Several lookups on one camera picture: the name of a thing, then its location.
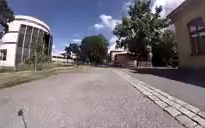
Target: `sky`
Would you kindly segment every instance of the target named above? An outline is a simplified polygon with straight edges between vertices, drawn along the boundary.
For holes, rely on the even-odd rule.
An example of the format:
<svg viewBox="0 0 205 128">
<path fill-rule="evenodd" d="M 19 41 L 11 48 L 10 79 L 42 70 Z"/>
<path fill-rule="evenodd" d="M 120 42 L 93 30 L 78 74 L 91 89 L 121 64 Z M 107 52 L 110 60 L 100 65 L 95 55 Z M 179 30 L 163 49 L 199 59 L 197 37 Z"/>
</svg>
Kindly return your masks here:
<svg viewBox="0 0 205 128">
<path fill-rule="evenodd" d="M 184 0 L 156 0 L 164 7 L 163 15 Z M 28 15 L 44 21 L 54 38 L 53 52 L 59 53 L 69 43 L 80 43 L 85 36 L 103 34 L 110 44 L 112 34 L 133 0 L 8 0 L 15 15 Z"/>
</svg>

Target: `round building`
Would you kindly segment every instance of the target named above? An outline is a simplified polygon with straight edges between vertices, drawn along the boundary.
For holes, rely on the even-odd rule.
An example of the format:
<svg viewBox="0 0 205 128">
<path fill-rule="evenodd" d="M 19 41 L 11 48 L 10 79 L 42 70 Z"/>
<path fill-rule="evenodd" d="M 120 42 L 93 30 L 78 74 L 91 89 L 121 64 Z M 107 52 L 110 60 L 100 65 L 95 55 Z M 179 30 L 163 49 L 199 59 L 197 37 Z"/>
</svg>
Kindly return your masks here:
<svg viewBox="0 0 205 128">
<path fill-rule="evenodd" d="M 33 54 L 31 46 L 42 43 L 44 54 L 51 56 L 53 38 L 49 26 L 31 16 L 16 15 L 9 32 L 2 38 L 0 66 L 15 66 Z"/>
</svg>

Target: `lawn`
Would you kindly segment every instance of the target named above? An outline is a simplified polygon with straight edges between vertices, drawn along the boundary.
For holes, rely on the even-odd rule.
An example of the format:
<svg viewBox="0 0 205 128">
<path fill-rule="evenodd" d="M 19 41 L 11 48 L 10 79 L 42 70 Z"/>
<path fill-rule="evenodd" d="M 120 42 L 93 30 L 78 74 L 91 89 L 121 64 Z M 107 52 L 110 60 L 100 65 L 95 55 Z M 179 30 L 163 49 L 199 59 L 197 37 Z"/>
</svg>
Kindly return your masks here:
<svg viewBox="0 0 205 128">
<path fill-rule="evenodd" d="M 22 71 L 11 73 L 0 73 L 0 89 L 16 86 L 22 83 L 30 82 L 37 79 L 46 78 L 48 76 L 67 72 L 75 69 L 74 67 L 55 67 L 42 71 Z"/>
</svg>

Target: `asphalt road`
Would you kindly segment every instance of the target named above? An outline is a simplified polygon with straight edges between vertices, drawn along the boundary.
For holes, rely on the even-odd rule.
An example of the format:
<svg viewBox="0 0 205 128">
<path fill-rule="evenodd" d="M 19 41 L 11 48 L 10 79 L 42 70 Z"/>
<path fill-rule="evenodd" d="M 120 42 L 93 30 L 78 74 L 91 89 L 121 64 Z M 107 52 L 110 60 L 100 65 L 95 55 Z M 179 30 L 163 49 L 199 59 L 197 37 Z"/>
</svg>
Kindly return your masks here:
<svg viewBox="0 0 205 128">
<path fill-rule="evenodd" d="M 125 71 L 130 76 L 152 85 L 155 88 L 161 89 L 170 95 L 205 111 L 205 88 L 153 74 L 140 74 L 135 73 L 133 70 Z"/>
<path fill-rule="evenodd" d="M 183 128 L 109 68 L 86 68 L 0 91 L 0 128 Z"/>
</svg>

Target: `cobblestone curb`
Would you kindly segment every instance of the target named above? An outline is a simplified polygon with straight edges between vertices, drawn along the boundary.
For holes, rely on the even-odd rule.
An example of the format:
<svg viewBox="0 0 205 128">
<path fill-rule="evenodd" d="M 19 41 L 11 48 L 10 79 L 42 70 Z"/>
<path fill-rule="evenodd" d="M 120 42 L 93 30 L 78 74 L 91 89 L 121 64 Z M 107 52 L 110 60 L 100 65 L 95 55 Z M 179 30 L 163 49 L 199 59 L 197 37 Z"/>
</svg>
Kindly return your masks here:
<svg viewBox="0 0 205 128">
<path fill-rule="evenodd" d="M 168 93 L 139 81 L 126 73 L 114 70 L 186 128 L 205 128 L 205 112 Z"/>
</svg>

